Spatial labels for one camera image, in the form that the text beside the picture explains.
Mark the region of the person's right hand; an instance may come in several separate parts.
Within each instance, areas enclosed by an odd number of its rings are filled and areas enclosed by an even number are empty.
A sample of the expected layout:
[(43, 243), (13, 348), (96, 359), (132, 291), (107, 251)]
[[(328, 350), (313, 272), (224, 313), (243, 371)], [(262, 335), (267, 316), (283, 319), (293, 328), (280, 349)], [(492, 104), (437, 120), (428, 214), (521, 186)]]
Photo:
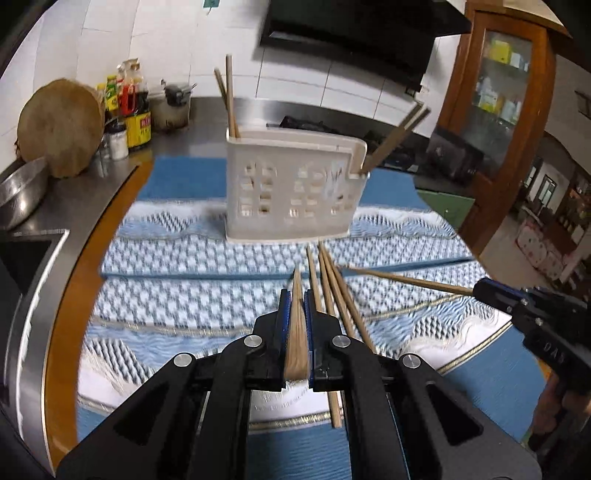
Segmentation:
[(582, 396), (572, 391), (560, 393), (560, 386), (559, 377), (552, 373), (534, 410), (531, 425), (534, 434), (551, 433), (557, 426), (557, 416), (562, 408), (586, 418), (590, 416), (590, 396)]

